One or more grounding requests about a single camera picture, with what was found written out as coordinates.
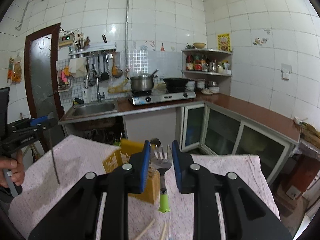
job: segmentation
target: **kitchen sink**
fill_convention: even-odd
[[[94,116],[101,114],[115,113],[118,111],[116,100],[104,100],[102,103],[91,103],[86,105],[73,106],[68,114],[69,118]]]

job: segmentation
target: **table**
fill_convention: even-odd
[[[23,192],[14,198],[9,209],[9,218],[20,233],[27,239],[31,230],[49,212],[49,210],[79,181],[87,172],[104,174],[102,161],[119,147],[93,142],[77,136],[68,136],[53,148],[58,185],[53,164],[52,152],[48,151],[41,159],[26,171]],[[260,160],[255,155],[203,156],[193,155],[195,163],[208,168],[211,172],[225,175],[236,172],[245,183],[266,203],[279,218],[277,206],[268,184],[260,170]],[[159,239],[165,216],[171,216],[171,233],[174,240],[193,238],[193,194],[181,195],[176,186],[174,169],[167,171],[166,185],[171,211],[162,214],[157,211],[158,203],[152,205],[138,199],[128,199],[129,238],[134,239],[155,218],[156,222],[141,239]],[[96,239],[100,239],[100,209]]]

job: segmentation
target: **stainless steel pot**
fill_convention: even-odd
[[[158,72],[158,69],[154,71],[152,74],[148,73],[141,73],[139,76],[131,78],[131,90],[136,92],[144,92],[150,91],[153,89],[154,86],[154,75]]]

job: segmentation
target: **glass cabinet door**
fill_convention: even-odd
[[[275,175],[276,169],[274,170],[274,168],[278,161],[288,149],[289,144],[285,141],[273,138],[271,134],[244,123],[236,154],[258,155],[260,157],[261,171],[267,182],[269,182],[271,177]]]
[[[211,154],[228,155],[232,153],[238,135],[240,121],[227,115],[209,110],[204,150]]]
[[[188,151],[198,147],[202,132],[203,116],[204,104],[185,107],[182,151]]]

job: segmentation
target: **brown countertop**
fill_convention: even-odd
[[[141,106],[132,105],[127,98],[119,98],[117,99],[118,111],[116,113],[99,116],[98,119],[163,110],[167,108],[193,105],[196,102],[200,103],[206,101],[261,123],[296,142],[299,140],[300,131],[295,127],[294,121],[269,109],[223,94],[206,96],[197,92],[196,96],[197,97],[193,99],[176,100]],[[79,118],[71,121],[64,119],[63,116],[60,119],[59,124],[82,122],[87,120],[89,120],[89,118]]]

